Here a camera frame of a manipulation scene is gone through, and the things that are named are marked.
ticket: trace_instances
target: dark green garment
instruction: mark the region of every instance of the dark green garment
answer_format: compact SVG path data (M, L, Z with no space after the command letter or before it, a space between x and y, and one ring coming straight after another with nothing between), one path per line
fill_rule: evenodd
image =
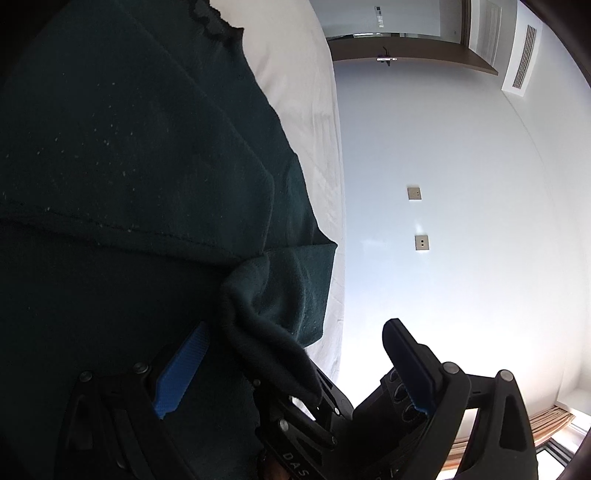
M0 92L0 433L52 476L78 373L209 352L164 421L203 480L254 475L242 367L309 404L335 245L233 29L199 0L73 0Z

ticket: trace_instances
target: white bed sheet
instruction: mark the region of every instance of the white bed sheet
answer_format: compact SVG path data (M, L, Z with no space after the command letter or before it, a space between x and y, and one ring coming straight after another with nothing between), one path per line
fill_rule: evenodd
M336 381L345 295L345 195L330 50L308 0L211 0L211 5L230 25L244 27L248 64L300 159L320 229L338 244L324 335L307 348Z

